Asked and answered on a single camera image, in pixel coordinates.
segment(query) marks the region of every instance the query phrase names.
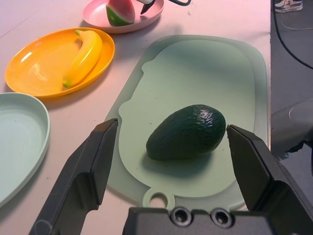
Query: table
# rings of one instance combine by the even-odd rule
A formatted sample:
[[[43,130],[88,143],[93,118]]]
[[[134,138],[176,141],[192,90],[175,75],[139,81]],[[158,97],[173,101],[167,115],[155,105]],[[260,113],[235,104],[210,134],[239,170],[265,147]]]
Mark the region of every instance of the table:
[[[0,3],[0,92],[9,92],[4,72],[28,43],[53,31],[85,26],[82,11],[90,0],[12,0]],[[51,142],[38,171],[0,209],[0,234],[27,234],[71,153],[101,123],[145,49],[176,34],[226,37],[256,47],[270,68],[270,1],[192,0],[188,7],[166,1],[161,18],[138,32],[113,35],[115,58],[97,81],[58,98],[43,100],[51,118]],[[83,235],[121,235],[132,202],[107,190],[98,211],[87,215]]]

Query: yellow plate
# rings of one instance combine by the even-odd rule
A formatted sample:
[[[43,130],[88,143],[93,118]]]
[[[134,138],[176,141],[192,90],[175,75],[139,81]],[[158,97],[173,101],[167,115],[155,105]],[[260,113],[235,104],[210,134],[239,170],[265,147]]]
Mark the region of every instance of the yellow plate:
[[[102,39],[102,54],[77,86],[64,89],[64,69],[77,55],[81,41],[75,30],[93,30]],[[105,32],[94,28],[70,28],[48,34],[30,43],[10,61],[5,72],[6,84],[15,92],[50,98],[77,91],[90,84],[109,66],[115,53],[113,39]]]

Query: shoe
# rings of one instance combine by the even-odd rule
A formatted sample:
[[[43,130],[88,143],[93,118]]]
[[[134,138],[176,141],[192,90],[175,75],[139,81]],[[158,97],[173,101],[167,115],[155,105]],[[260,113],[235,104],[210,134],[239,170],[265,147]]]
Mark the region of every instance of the shoe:
[[[275,4],[275,11],[279,13],[301,11],[302,8],[302,0],[281,0]]]

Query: toy banana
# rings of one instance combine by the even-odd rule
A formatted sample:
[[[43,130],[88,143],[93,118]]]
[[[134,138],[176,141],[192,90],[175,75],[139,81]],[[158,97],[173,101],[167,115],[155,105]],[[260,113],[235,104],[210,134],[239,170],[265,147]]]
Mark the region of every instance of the toy banana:
[[[102,40],[96,32],[76,30],[75,33],[81,37],[83,45],[63,74],[65,88],[81,82],[97,63],[102,52]]]

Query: avocado skin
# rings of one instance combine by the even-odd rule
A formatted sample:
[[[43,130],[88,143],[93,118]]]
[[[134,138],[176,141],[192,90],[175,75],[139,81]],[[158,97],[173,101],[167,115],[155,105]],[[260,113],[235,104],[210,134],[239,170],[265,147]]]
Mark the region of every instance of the avocado skin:
[[[226,121],[220,111],[191,105],[174,112],[150,135],[146,148],[153,160],[203,157],[220,144]]]

